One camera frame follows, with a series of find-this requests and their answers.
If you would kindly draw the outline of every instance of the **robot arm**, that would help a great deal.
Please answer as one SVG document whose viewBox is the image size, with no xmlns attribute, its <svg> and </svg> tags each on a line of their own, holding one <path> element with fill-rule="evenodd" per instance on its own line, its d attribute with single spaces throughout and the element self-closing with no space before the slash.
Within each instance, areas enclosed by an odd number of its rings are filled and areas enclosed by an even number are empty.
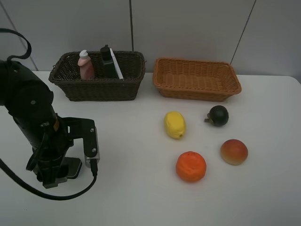
<svg viewBox="0 0 301 226">
<path fill-rule="evenodd" d="M 9 29 L 0 29 L 0 32 L 10 32 L 24 38 Z M 26 169 L 33 171 L 45 188 L 58 186 L 59 183 L 78 176 L 82 165 L 80 159 L 65 157 L 65 155 L 69 147 L 73 146 L 74 139 L 83 138 L 86 165 L 91 166 L 94 180 L 87 189 L 78 193 L 81 195 L 96 181 L 99 152 L 94 121 L 61 118 L 55 113 L 52 108 L 53 92 L 32 71 L 19 62 L 11 60 L 28 58 L 31 54 L 28 41 L 27 45 L 25 55 L 10 56 L 7 61 L 0 61 L 0 105 L 8 109 L 8 113 L 31 144 L 33 154 Z M 33 192 L 35 189 L 11 172 L 2 160 L 0 160 L 0 167 L 23 188 L 41 197 L 67 200 L 79 196 L 75 194 L 57 197 L 37 190 Z"/>
</svg>

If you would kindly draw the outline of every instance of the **white bottle cap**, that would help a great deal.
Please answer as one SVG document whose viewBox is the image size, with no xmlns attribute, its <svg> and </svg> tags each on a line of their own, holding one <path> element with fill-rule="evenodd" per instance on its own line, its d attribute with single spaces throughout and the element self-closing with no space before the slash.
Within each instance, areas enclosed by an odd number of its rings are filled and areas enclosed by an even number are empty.
<svg viewBox="0 0 301 226">
<path fill-rule="evenodd" d="M 79 57 L 80 57 L 81 59 L 88 59 L 89 55 L 88 55 L 88 53 L 87 53 L 86 50 L 83 50 L 83 51 L 81 51 L 81 52 L 79 53 Z"/>
</svg>

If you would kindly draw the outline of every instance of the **white table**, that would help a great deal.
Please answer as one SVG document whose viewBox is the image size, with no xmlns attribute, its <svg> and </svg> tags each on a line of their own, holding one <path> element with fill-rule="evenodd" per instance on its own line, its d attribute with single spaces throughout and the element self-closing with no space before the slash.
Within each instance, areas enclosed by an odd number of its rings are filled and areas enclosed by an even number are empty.
<svg viewBox="0 0 301 226">
<path fill-rule="evenodd" d="M 49 201 L 25 191 L 0 171 L 2 226 L 296 226 L 301 225 L 301 86 L 291 77 L 239 76 L 243 91 L 222 103 L 228 124 L 203 122 L 214 102 L 162 97 L 146 74 L 135 101 L 71 102 L 54 92 L 53 107 L 62 117 L 89 118 L 98 129 L 97 182 L 83 196 Z M 183 140 L 169 138 L 164 115 L 180 111 L 187 123 Z M 69 195 L 92 180 L 82 167 L 76 180 L 46 190 L 25 170 L 31 146 L 5 107 L 0 108 L 1 158 L 25 182 L 55 195 Z M 249 157 L 230 166 L 219 156 L 221 144 L 243 141 Z M 175 173 L 178 156 L 200 153 L 207 162 L 198 183 Z M 67 156 L 83 160 L 81 140 Z"/>
</svg>

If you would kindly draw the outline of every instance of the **lemon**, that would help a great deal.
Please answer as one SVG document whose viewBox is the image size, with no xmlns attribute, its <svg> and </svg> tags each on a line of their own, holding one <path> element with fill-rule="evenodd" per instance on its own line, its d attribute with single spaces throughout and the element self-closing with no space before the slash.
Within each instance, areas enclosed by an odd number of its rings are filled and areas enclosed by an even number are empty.
<svg viewBox="0 0 301 226">
<path fill-rule="evenodd" d="M 180 139 L 186 132 L 186 123 L 179 112 L 168 112 L 164 118 L 164 126 L 169 136 Z"/>
</svg>

